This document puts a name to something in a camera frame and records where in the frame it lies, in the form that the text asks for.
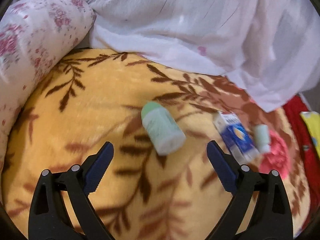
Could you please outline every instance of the green bottle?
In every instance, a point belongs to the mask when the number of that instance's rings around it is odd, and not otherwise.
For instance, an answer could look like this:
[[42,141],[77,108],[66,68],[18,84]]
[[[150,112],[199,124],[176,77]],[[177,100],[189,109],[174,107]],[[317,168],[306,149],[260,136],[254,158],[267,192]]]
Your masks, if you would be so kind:
[[149,102],[141,111],[142,125],[160,156],[175,152],[183,146],[186,136],[169,111],[158,103]]

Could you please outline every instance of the red cloth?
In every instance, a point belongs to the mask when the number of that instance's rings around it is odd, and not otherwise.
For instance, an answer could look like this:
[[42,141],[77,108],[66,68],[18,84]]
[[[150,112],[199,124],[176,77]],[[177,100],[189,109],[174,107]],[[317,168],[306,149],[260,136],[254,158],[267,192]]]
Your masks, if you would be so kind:
[[300,116],[300,112],[309,111],[301,98],[299,96],[293,97],[283,106],[283,109],[296,136],[309,183],[310,210],[303,225],[304,229],[320,206],[320,160],[313,146],[307,126]]

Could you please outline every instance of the blue and white box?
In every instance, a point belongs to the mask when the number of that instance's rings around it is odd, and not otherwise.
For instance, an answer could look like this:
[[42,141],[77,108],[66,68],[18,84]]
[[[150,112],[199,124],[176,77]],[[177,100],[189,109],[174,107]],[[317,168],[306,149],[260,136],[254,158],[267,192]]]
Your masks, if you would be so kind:
[[218,116],[213,123],[229,152],[240,165],[249,163],[259,154],[235,113],[223,114],[218,112]]

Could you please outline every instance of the white bedsheet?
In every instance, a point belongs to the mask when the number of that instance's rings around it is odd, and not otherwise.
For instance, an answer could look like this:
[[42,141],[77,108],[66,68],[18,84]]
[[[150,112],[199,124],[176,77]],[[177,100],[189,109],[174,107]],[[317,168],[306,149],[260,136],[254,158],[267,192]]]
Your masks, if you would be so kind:
[[265,111],[320,76],[320,18],[309,0],[86,0],[89,46],[227,75]]

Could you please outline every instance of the bed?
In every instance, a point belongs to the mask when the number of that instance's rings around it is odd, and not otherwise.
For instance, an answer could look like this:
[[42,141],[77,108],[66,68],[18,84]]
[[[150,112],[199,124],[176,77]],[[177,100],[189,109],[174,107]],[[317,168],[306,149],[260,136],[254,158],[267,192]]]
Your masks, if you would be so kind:
[[[155,153],[141,125],[139,111],[151,100],[169,109],[188,138],[179,152],[167,158]],[[112,235],[116,239],[205,238],[231,199],[205,154],[212,139],[226,150],[212,125],[217,110],[235,112],[249,132],[253,125],[265,123],[286,142],[292,167],[284,184],[298,234],[309,212],[309,184],[282,108],[264,112],[225,77],[186,73],[111,49],[72,51],[24,105],[10,133],[4,162],[6,211],[27,235],[28,209],[41,171],[65,171],[108,140],[115,145],[115,159],[90,200]],[[262,160],[257,158],[250,167],[259,170]],[[64,197],[71,220],[81,231]],[[240,231],[249,222],[255,198]],[[212,204],[212,199],[219,204]],[[312,239],[315,230],[299,237]]]

